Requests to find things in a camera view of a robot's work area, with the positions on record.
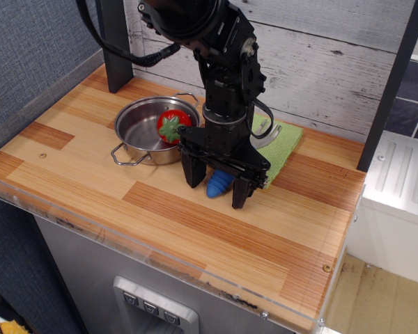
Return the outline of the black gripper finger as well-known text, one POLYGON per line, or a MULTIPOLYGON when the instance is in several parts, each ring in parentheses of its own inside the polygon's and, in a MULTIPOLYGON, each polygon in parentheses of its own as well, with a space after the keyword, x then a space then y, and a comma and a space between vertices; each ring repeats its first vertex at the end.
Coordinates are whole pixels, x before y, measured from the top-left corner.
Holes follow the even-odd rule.
POLYGON ((198 158, 182 153, 181 163, 187 184, 197 187, 206 177, 206 164, 198 158))
POLYGON ((240 176, 233 183, 233 202, 232 208, 242 209, 246 199, 250 197, 256 189, 255 183, 248 177, 240 176))

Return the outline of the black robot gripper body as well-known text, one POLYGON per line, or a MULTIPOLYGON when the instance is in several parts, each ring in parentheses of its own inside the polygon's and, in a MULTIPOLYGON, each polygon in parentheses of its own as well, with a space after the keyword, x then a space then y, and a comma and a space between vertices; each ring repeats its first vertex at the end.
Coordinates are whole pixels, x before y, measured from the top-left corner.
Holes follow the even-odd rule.
POLYGON ((257 130, 252 130, 252 118, 247 116, 241 122, 218 125, 210 121, 205 127, 179 126, 179 149, 182 153, 202 159, 236 178, 245 176, 262 189, 268 180, 266 173, 271 164, 255 149, 250 136, 260 139, 271 131, 271 120, 262 121, 257 130))

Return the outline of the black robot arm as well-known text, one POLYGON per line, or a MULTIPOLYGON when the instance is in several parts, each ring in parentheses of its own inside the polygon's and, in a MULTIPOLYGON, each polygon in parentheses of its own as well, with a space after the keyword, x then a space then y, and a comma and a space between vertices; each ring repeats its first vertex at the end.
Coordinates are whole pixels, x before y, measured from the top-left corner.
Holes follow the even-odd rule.
POLYGON ((187 183, 198 186, 211 165, 233 176, 232 206, 243 208, 264 187, 271 167, 250 142, 254 109, 272 115, 258 100, 266 77, 254 27, 229 1, 140 1, 138 11, 156 33, 191 49, 199 63, 205 125, 178 128, 187 183))

